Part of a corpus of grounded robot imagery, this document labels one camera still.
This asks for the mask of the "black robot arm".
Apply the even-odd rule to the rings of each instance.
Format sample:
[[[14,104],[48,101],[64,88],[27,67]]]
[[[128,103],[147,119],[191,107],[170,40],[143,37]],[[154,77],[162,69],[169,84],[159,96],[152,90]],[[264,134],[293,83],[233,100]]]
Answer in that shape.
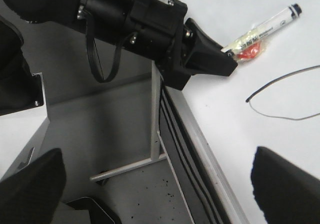
[[[3,0],[85,34],[91,73],[155,65],[157,140],[195,224],[320,221],[320,0]]]

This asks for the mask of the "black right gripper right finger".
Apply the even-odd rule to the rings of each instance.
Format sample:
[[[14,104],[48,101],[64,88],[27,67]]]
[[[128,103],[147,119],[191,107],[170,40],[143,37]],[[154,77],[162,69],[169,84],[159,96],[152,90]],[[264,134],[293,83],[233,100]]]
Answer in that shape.
[[[268,224],[318,224],[320,181],[259,146],[250,174],[254,199]]]

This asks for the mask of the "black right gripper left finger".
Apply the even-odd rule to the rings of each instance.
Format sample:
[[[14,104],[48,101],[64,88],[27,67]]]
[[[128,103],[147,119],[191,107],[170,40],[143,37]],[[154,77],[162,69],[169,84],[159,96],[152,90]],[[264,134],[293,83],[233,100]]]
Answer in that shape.
[[[52,149],[0,183],[2,224],[49,224],[66,185],[61,149]]]

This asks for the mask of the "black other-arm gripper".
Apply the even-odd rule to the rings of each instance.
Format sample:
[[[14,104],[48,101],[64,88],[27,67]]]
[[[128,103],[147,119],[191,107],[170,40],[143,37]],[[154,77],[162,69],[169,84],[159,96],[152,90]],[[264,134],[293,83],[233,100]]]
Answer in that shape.
[[[124,26],[136,32],[135,43],[125,42],[125,49],[153,60],[164,84],[174,89],[183,89],[191,75],[230,76],[238,66],[194,19],[188,18],[184,26],[187,9],[179,0],[173,0],[173,5],[134,0]],[[190,37],[183,38],[184,30],[191,32]]]

